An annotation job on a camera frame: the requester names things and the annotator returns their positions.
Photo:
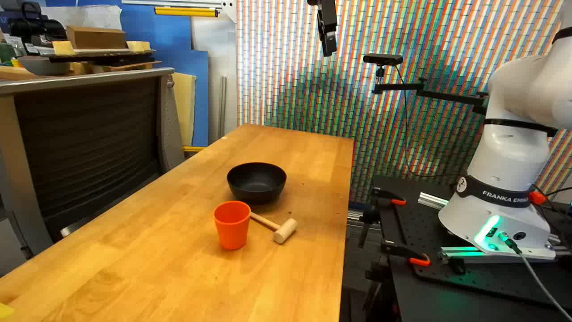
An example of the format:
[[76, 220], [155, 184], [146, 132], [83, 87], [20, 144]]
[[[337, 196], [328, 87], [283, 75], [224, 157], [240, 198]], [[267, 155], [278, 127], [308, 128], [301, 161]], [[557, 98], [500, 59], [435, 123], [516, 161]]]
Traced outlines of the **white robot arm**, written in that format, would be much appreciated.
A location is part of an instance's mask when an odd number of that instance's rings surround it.
[[441, 223], [487, 255], [551, 261], [551, 227], [530, 191], [550, 159], [550, 137], [572, 127], [572, 0], [544, 55], [501, 64], [489, 84], [478, 150], [441, 209]]

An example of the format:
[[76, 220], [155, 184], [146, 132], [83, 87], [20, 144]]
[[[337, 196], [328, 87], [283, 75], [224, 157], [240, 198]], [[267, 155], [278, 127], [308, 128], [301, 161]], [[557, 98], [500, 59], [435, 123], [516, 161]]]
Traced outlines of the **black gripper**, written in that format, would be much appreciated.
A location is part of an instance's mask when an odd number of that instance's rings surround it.
[[317, 8], [319, 37], [323, 42], [323, 53], [332, 57], [337, 48], [337, 1], [335, 0], [308, 0]]

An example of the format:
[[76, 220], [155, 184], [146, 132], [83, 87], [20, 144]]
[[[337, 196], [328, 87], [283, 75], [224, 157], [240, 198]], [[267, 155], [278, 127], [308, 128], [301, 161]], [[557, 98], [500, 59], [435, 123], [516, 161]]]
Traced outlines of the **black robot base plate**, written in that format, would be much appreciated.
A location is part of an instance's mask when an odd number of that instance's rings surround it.
[[449, 234], [437, 209], [423, 205], [419, 196], [449, 198], [449, 186], [394, 177], [376, 177], [374, 186], [408, 200], [382, 212], [383, 236], [432, 257], [423, 268], [389, 255], [403, 322], [567, 322], [517, 255], [449, 259], [442, 252], [444, 245], [460, 250], [464, 241]]

